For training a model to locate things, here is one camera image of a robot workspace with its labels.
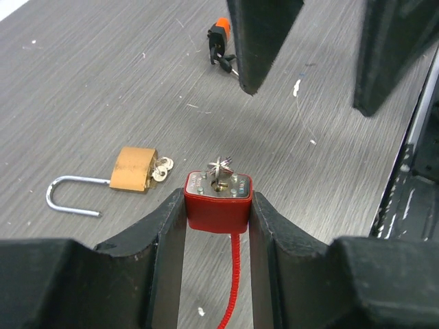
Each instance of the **open padlock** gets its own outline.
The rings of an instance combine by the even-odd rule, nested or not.
[[[110,188],[121,191],[146,192],[149,188],[155,187],[156,182],[164,181],[169,171],[174,167],[174,161],[170,158],[157,157],[156,149],[124,147],[117,157],[111,179],[105,180],[73,175],[58,177],[47,188],[46,202],[50,208],[57,211],[100,217],[102,214],[99,211],[56,205],[53,201],[55,188],[61,182],[70,181],[107,185]]]

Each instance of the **padlock shackle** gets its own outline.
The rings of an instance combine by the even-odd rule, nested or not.
[[[93,210],[86,210],[86,209],[78,209],[78,208],[69,208],[69,207],[63,207],[58,206],[54,204],[53,196],[54,191],[57,186],[60,185],[62,182],[83,182],[83,183],[94,183],[94,184],[101,184],[101,185],[110,185],[110,180],[103,180],[101,178],[92,178],[92,177],[82,177],[82,176],[60,176],[56,178],[47,188],[46,192],[46,202],[49,205],[50,208],[61,211],[61,212],[70,212],[71,214],[77,214],[77,215],[85,215],[85,216],[92,216],[92,217],[101,217],[101,212],[99,211],[93,211]]]

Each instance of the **red padlock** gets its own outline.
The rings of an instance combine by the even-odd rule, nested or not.
[[[230,158],[212,163],[210,171],[192,171],[185,184],[189,227],[217,234],[242,234],[252,205],[252,178],[233,173]]]

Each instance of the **red cord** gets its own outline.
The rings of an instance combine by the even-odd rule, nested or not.
[[[235,304],[238,299],[239,290],[239,277],[241,276],[241,247],[239,245],[239,234],[231,234],[230,239],[232,241],[232,287],[230,288],[230,297],[228,299],[228,305],[226,313],[222,318],[221,323],[217,329],[225,329],[230,318],[232,317]]]

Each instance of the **red plastic casing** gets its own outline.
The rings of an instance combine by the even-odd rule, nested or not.
[[[253,198],[252,178],[250,180],[249,196],[245,199],[217,199],[206,195],[195,195],[186,192],[186,186],[192,171],[186,179],[184,193],[186,213],[189,227],[193,230],[216,234],[243,234],[247,231],[250,209]]]

